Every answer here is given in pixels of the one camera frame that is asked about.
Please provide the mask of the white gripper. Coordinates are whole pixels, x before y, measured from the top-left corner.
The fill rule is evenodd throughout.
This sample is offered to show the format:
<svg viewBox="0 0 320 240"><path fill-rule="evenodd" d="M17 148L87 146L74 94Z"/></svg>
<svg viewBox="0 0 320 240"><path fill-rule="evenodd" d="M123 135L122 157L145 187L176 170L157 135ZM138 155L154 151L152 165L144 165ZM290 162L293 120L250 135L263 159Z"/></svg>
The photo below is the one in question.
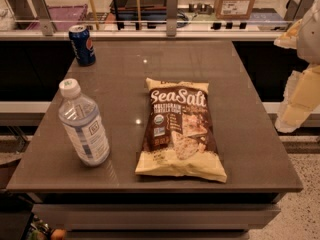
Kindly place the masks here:
<svg viewBox="0 0 320 240"><path fill-rule="evenodd" d="M296 21L277 37L274 44L296 49L298 57L310 63L303 71L293 71L286 83L275 127L292 133L320 105L320 0L315 0L302 20Z"/></svg>

